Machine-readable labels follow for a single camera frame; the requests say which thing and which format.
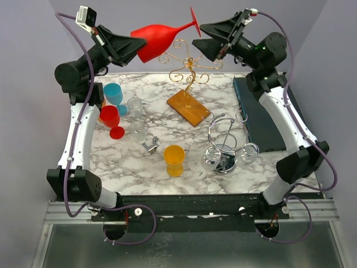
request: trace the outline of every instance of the marble tabletop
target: marble tabletop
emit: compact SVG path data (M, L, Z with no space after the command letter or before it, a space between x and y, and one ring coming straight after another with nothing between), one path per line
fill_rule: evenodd
M241 74L210 74L207 84L193 85L191 94L215 115L226 113L234 117L238 100L234 93L233 78ZM228 194L260 193L276 175L275 164L286 152L265 152L248 166L238 166L228 175L216 175L204 170L200 159L209 147L207 131L209 122L193 128L166 101L185 88L185 83L174 83L167 73L108 74L97 77L103 85L119 83L123 91L123 103L132 97L143 102L144 114L140 118L146 124L147 143L157 136L159 148L153 154L135 143L129 133L130 115L120 119L126 130L120 140L109 137L109 129L98 122L93 136L90 168L102 179L103 187L124 195L134 194ZM226 125L218 126L223 131ZM236 130L238 140L244 137L243 130ZM169 145L180 145L185 150L184 173L172 178L166 173L163 151ZM304 183L317 186L315 175ZM298 187L296 192L310 192Z

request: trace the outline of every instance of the wooden base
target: wooden base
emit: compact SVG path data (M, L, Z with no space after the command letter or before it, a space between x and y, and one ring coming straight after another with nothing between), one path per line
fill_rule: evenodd
M173 95L167 100L167 104L171 106L177 113L179 113L185 120L188 121L193 127L196 127L203 119L207 118L211 113L199 103L194 97L186 93L184 90Z

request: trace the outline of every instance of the cable clip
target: cable clip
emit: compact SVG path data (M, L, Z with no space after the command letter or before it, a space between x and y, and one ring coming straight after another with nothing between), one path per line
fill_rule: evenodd
M258 10L255 9L255 8L250 8L249 10L251 11L251 14L250 14L250 15L251 15L252 17L255 17L255 16L258 14Z

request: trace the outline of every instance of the gray wall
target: gray wall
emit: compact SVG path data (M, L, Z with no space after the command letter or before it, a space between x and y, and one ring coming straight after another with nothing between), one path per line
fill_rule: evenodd
M328 0L296 57L292 83L307 124L330 144L339 183L333 196L357 267L356 0ZM324 164L319 181L331 185Z
M30 267L69 125L54 69L75 51L47 0L3 2L0 25L0 267Z
M290 33L295 51L298 51L303 44L312 25L318 18L326 0L214 0L214 1L192 1L192 0L49 0L55 11L74 15L77 13L79 6L90 6L98 13L97 24L103 24L112 32L119 35L129 36L130 32L149 25L149 24L165 24L173 27L181 26L191 21L190 6L195 10L197 20L201 23L212 23L226 20L234 16L235 12L245 8L257 8L265 11L279 20L284 25L286 31ZM245 36L253 42L258 43L267 34L272 31L277 31L277 27L273 22L264 17L256 17L254 21L245 28ZM86 46L89 48L94 43L90 39L89 34L77 27L76 32L85 40ZM189 41L199 38L196 30L191 27L181 32L177 37ZM73 42L73 45L78 52L78 56L83 53L79 50L78 45ZM175 54L184 56L184 51L178 53L177 50L170 48ZM197 49L191 46L193 56L200 56ZM210 64L207 60L203 60L202 64ZM171 71L181 67L180 63L161 64L157 59L154 59L146 64L142 64L140 59L136 57L128 66L120 68L116 66L110 67L110 72L130 72L130 71ZM287 70L288 61L282 63L279 70ZM220 72L231 71L249 71L240 65L233 63L233 58L227 56L224 61L223 69Z

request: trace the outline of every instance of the yellow cup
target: yellow cup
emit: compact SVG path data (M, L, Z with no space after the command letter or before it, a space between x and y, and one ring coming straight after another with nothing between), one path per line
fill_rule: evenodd
M107 102L105 101L105 99L103 100L103 104L102 104L102 108L104 107L104 106L106 106L107 105Z
M179 177L184 172L185 151L178 145L171 145L163 152L167 165L167 173L171 177Z

